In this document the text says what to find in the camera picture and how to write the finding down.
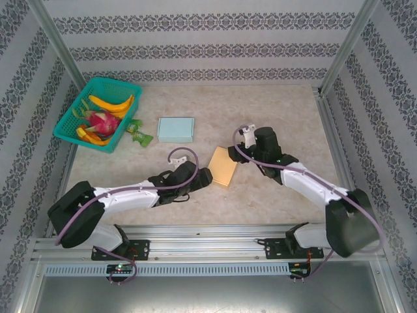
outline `beige table surface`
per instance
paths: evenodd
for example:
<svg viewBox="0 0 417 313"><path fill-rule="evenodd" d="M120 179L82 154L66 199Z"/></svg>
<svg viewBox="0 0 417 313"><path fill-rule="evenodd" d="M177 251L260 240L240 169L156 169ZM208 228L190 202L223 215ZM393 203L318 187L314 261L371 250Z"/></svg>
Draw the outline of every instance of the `beige table surface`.
<svg viewBox="0 0 417 313"><path fill-rule="evenodd" d="M232 145L232 133L244 123L270 126L284 153L309 170L338 184L319 112L309 85L225 87L144 87L135 118L155 139L147 148L125 134L112 154L78 147L67 190L78 181L92 186L131 185L173 168L168 153L180 146L158 143L160 117L195 117L192 148L208 166L217 146ZM228 190L210 185L185 203L132 208L105 221L120 225L297 224L320 222L324 212L297 192L277 184L254 164L238 164Z"/></svg>

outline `plastic basket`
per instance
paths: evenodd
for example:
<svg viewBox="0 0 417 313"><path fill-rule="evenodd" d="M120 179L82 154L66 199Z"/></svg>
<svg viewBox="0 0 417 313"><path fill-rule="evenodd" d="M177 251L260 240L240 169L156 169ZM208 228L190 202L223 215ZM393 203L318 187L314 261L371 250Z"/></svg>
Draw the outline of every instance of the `plastic basket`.
<svg viewBox="0 0 417 313"><path fill-rule="evenodd" d="M75 101L72 103L71 107L64 114L63 118L58 122L57 126L53 130L53 134L58 138L68 142L76 143L77 145L84 145L91 149L112 153L116 149L116 146L126 131L129 122L132 120L137 108L139 107L139 96L141 93L142 88L136 85L132 85L131 83L119 82L117 80L111 80L110 78L95 77L88 82L83 91L78 95L77 99L75 99ZM94 95L106 102L114 104L124 102L129 98L130 95L135 96L133 104L131 105L124 119L121 121L116 132L111 137L109 144L103 147L93 145L88 142L83 142L77 137L77 127L81 124L88 123L82 119L76 118L72 113L72 108L74 108L77 113L81 115L80 108L83 108L81 99L84 99L90 106L91 110L100 110L100 107L89 100L89 95Z"/></svg>

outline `patterned wallpaper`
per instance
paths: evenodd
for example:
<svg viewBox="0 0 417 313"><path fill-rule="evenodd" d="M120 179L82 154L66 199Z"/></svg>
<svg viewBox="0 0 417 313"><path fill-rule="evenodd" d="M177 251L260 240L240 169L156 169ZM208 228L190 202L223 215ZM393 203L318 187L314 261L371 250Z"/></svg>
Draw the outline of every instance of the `patterned wallpaper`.
<svg viewBox="0 0 417 313"><path fill-rule="evenodd" d="M49 0L87 80L320 86L363 0Z"/></svg>
<svg viewBox="0 0 417 313"><path fill-rule="evenodd" d="M417 311L417 8L381 1L327 100L354 182L373 198L406 312Z"/></svg>
<svg viewBox="0 0 417 313"><path fill-rule="evenodd" d="M70 144L52 135L78 91L25 1L0 4L0 312L19 294Z"/></svg>

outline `green packet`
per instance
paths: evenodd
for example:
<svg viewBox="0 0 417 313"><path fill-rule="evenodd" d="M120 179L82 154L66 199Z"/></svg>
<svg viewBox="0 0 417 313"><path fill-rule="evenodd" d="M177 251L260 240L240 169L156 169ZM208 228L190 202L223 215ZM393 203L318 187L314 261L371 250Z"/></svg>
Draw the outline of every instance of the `green packet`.
<svg viewBox="0 0 417 313"><path fill-rule="evenodd" d="M140 131L137 131L134 133L133 135L133 141L134 142L139 142L141 144L142 147L146 148L148 146L148 144L151 143L152 139L154 139L153 136L151 135L146 135Z"/></svg>
<svg viewBox="0 0 417 313"><path fill-rule="evenodd" d="M142 125L143 123L140 119L133 119L130 121L126 131L130 134L134 134L139 128L142 127Z"/></svg>

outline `yellow block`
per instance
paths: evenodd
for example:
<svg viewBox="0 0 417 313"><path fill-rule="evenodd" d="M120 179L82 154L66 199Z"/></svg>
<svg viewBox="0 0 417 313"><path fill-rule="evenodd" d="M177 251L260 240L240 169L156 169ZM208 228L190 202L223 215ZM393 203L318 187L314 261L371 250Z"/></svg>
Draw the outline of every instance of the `yellow block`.
<svg viewBox="0 0 417 313"><path fill-rule="evenodd" d="M229 188L236 164L229 158L227 149L217 147L208 165L213 176L213 183L223 188Z"/></svg>

